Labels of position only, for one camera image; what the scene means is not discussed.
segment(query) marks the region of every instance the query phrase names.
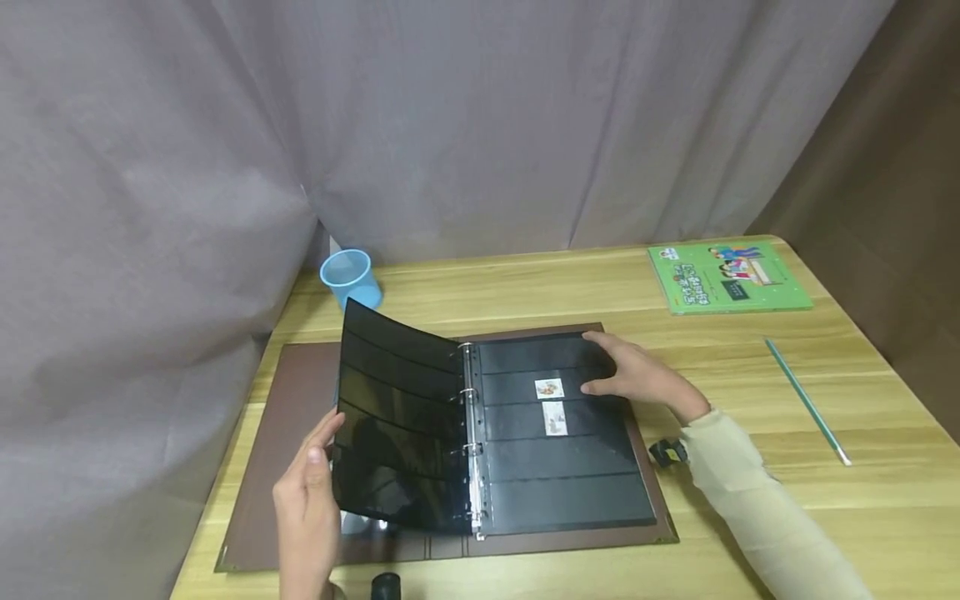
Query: black stock page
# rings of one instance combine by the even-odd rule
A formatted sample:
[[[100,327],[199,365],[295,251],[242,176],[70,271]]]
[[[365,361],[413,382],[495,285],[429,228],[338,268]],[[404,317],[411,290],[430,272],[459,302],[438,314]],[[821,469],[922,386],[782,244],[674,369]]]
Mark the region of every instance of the black stock page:
[[[340,354],[333,489],[340,508],[404,527],[468,533],[457,343],[349,301]]]
[[[656,522],[626,427],[627,401],[580,392],[614,373],[600,347],[576,333],[477,346],[490,534]]]

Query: hand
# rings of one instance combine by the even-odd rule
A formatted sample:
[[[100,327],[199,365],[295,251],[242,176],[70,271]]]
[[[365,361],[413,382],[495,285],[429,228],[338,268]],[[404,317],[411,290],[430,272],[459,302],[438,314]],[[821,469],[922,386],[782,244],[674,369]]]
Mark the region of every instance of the hand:
[[[274,485],[281,600],[317,600],[337,561],[340,508],[333,499],[326,447],[344,424],[334,408],[303,440]]]
[[[588,381],[580,388],[584,394],[663,404],[683,426],[710,412],[700,390],[640,346],[600,331],[586,331],[584,339],[604,349],[616,363],[613,377]]]

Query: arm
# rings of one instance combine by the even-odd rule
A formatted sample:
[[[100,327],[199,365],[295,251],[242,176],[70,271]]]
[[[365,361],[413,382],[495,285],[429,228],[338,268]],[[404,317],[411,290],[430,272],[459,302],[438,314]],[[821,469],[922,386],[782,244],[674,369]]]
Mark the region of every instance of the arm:
[[[604,333],[584,337],[606,350],[617,370],[610,379],[585,384],[583,391],[670,409],[684,427],[694,485],[779,600],[873,597],[824,531],[767,473],[750,437],[732,419],[711,409],[699,390],[643,348]]]

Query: brown wall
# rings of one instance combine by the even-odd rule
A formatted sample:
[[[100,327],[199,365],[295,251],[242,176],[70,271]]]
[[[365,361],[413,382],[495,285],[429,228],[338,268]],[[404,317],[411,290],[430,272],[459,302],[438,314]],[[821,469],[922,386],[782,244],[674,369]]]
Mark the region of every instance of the brown wall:
[[[787,240],[960,441],[960,2],[900,0],[751,232]]]

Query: brown binder cover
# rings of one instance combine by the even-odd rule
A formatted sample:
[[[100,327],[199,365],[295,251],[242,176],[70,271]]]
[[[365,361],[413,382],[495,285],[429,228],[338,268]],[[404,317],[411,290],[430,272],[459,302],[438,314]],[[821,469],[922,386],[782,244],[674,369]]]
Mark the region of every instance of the brown binder cover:
[[[466,336],[462,339],[502,340],[588,329],[602,331],[603,326],[561,325]],[[339,358],[340,343],[337,342],[292,344],[280,351],[273,386],[253,441],[216,571],[278,568],[276,519],[271,490],[289,465],[302,437],[333,406]],[[344,523],[340,563],[397,563],[678,541],[660,483],[631,411],[625,411],[624,423],[654,507],[657,522],[653,525],[490,536],[484,541],[477,541],[473,536],[437,536],[415,530],[385,531],[380,530],[374,522],[365,523],[367,527],[362,532],[352,534],[351,531],[361,522],[358,517],[353,517],[352,521]]]

